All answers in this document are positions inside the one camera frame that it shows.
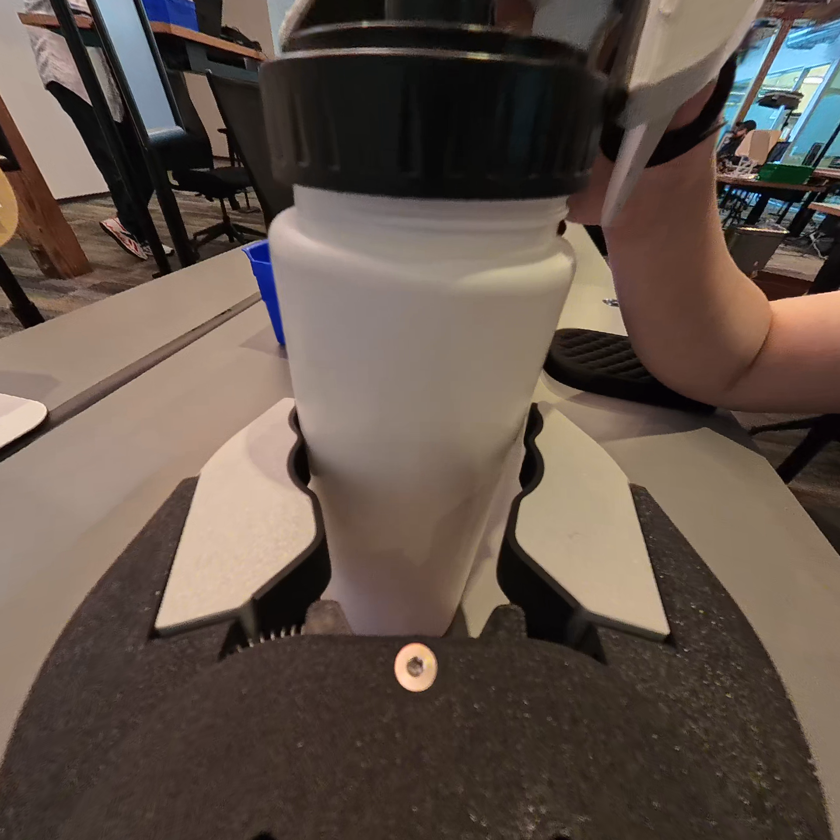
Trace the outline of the person's right hand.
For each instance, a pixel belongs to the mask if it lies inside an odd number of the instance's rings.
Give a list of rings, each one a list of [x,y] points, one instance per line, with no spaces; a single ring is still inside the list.
[[[679,212],[692,202],[707,205],[715,174],[714,150],[715,139],[710,136],[674,160],[644,169],[620,213],[612,224],[604,226],[606,243],[654,232],[661,220],[676,221]],[[569,199],[569,224],[602,227],[602,209],[614,165],[598,151],[586,188]]]

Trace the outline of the white plastic bottle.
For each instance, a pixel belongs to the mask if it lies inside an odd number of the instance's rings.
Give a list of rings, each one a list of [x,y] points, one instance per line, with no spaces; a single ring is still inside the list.
[[[442,636],[569,293],[568,198],[293,195],[269,248],[329,590],[358,635]]]

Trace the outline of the blue plastic bin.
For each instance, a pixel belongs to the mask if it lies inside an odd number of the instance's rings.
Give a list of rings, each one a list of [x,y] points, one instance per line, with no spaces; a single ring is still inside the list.
[[[143,9],[152,23],[162,23],[197,32],[196,5],[194,1],[184,0],[143,0]]]
[[[250,268],[257,283],[259,295],[266,307],[276,340],[281,347],[285,347],[286,337],[281,320],[277,284],[271,263],[269,242],[267,239],[253,242],[243,247],[243,252],[248,258]]]

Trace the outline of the black office chair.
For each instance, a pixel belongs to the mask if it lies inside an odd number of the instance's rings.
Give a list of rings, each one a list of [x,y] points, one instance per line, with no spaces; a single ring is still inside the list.
[[[211,203],[220,206],[222,221],[197,231],[191,237],[195,251],[226,237],[228,242],[247,245],[253,238],[259,238],[259,232],[249,227],[236,225],[228,214],[228,209],[239,210],[236,200],[238,193],[245,193],[251,187],[251,181],[243,166],[216,167],[209,139],[188,129],[185,137],[175,143],[170,162],[171,186],[177,191],[203,196]]]
[[[778,423],[753,426],[748,435],[778,432],[806,431],[803,440],[787,455],[776,473],[788,485],[797,477],[826,446],[839,442],[839,414],[800,417]]]
[[[263,101],[252,80],[206,78],[228,134],[239,152],[269,228],[275,217],[293,205],[292,188],[279,183],[271,168]]]

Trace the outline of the grey metal box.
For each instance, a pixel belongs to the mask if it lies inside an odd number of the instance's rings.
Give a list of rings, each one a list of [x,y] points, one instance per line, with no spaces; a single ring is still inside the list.
[[[788,235],[787,229],[777,224],[733,225],[724,230],[732,260],[750,278],[767,266]]]

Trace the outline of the brown cardboard box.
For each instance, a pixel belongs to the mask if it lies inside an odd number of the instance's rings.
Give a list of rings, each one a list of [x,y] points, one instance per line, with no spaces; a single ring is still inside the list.
[[[753,274],[752,280],[770,301],[799,298],[813,294],[813,280],[803,277],[760,270]]]

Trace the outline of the black bottle lid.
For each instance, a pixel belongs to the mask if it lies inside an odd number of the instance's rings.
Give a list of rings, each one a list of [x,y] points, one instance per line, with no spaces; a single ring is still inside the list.
[[[362,5],[292,24],[259,69],[279,182],[480,202],[583,188],[611,98],[585,49],[497,27],[497,2]]]

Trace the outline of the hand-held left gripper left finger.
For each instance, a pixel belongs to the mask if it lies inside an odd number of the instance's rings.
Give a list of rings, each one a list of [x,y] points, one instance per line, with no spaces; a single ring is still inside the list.
[[[298,633],[330,582],[319,499],[290,397],[202,467],[154,631],[173,637],[230,625],[234,645]]]

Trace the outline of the wooden post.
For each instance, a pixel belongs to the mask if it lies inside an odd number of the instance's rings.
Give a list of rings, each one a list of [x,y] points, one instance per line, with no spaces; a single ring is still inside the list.
[[[91,264],[4,101],[1,155],[2,170],[17,199],[17,232],[41,273],[60,279],[90,274]]]

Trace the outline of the black framed sign easel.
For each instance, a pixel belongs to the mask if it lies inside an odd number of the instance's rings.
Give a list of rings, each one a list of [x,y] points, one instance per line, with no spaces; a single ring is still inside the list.
[[[165,168],[165,156],[186,139],[183,120],[167,80],[151,24],[139,1],[90,1],[87,3],[95,46],[103,50],[117,83],[129,126],[140,147],[139,163],[132,163],[116,122],[112,119],[102,85],[83,42],[80,24],[70,2],[52,1],[56,27],[66,40],[91,105],[114,160],[122,184],[131,197],[144,235],[151,246],[160,274],[172,271],[152,222],[149,200],[143,199],[136,175],[145,172],[154,186],[175,254],[182,267],[196,263],[196,253],[187,236],[181,211]]]

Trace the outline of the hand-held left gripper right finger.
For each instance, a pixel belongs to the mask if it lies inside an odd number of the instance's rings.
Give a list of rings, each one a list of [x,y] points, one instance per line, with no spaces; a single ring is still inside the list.
[[[556,406],[531,404],[497,562],[527,634],[595,655],[598,629],[661,644],[670,627],[628,478]]]

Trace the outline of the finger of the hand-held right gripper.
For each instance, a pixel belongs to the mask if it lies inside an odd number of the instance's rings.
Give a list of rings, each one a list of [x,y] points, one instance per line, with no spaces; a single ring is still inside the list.
[[[619,1],[529,1],[532,35],[567,46],[602,46],[621,16]]]
[[[284,49],[289,38],[294,35],[305,22],[317,1],[292,1],[285,6],[285,13],[277,30],[277,49]]]

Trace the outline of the wooden table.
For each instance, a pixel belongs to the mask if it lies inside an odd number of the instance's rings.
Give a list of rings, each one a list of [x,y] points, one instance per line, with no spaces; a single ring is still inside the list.
[[[718,210],[724,226],[756,225],[768,205],[777,202],[791,209],[794,205],[808,206],[817,197],[838,191],[838,170],[815,170],[804,183],[762,180],[757,173],[736,175],[717,174]]]
[[[55,31],[60,30],[60,23],[55,15],[18,13],[17,17],[22,25]],[[250,49],[234,42],[227,41],[223,38],[215,38],[210,35],[205,35],[189,28],[162,22],[151,22],[150,29],[155,35],[172,36],[176,39],[180,39],[181,41],[206,46],[229,55],[254,60],[256,62],[263,62],[267,60],[267,56],[259,50]]]

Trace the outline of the person's right forearm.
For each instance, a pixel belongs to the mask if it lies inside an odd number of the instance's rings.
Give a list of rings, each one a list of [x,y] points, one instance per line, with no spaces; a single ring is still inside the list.
[[[838,413],[838,291],[769,300],[734,263],[715,209],[605,239],[633,349],[669,388],[734,411]]]

